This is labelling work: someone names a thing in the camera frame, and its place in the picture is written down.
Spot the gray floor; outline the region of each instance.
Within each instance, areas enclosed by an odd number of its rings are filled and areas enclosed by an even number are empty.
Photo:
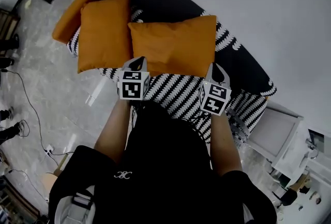
[[[31,0],[31,5],[25,8],[28,1],[23,0],[20,6],[17,31],[21,47],[12,55],[16,63],[11,70],[21,74],[30,101],[39,114],[43,145],[51,144],[55,153],[68,152],[79,144],[93,146],[116,102],[115,84],[102,77],[98,70],[77,74],[77,58],[70,55],[64,44],[52,39],[56,22],[73,0],[55,0],[52,5]],[[17,114],[13,121],[3,121],[1,126],[9,127],[25,119],[31,132],[27,138],[8,140],[1,149],[13,169],[25,171],[47,198],[41,178],[53,172],[56,164],[41,147],[37,116],[28,105],[19,77],[2,73],[0,107],[8,106],[14,106]],[[244,170],[271,197],[268,186],[273,183],[264,169],[268,168],[265,159],[247,146],[240,150],[240,155]],[[8,178],[35,207],[47,213],[46,201],[22,173],[12,172]]]

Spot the logo on shirt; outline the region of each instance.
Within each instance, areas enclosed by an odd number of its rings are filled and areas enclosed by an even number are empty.
[[[132,172],[117,172],[118,175],[114,175],[115,178],[120,178],[120,179],[130,179],[130,176],[128,174],[132,174]]]

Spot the white box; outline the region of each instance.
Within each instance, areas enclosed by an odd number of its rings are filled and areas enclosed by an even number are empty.
[[[202,111],[221,115],[230,100],[230,95],[230,89],[203,81],[199,92],[200,108]]]
[[[142,100],[149,87],[149,72],[125,71],[119,72],[119,97],[124,100]]]

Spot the orange pillow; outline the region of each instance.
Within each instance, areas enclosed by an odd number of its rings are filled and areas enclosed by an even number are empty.
[[[216,16],[178,23],[129,23],[133,56],[145,56],[151,76],[205,77],[215,59]]]
[[[95,68],[119,68],[132,58],[129,0],[103,0],[81,11],[78,73]]]

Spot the sofa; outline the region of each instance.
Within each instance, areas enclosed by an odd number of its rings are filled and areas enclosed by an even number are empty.
[[[53,31],[53,38],[66,44],[69,52],[75,56],[79,55],[81,8],[94,1],[99,0],[74,0]],[[208,15],[191,0],[131,1],[133,22],[178,22]],[[220,22],[216,26],[215,62],[230,76],[232,94],[227,115],[235,142],[240,147],[261,118],[267,98],[277,89],[258,62]],[[99,71],[117,81],[118,68],[99,68]],[[161,74],[151,78],[144,99],[160,103],[173,118],[196,117],[201,114],[198,93],[202,80],[195,76]],[[210,116],[200,118],[195,126],[201,137],[209,143]]]

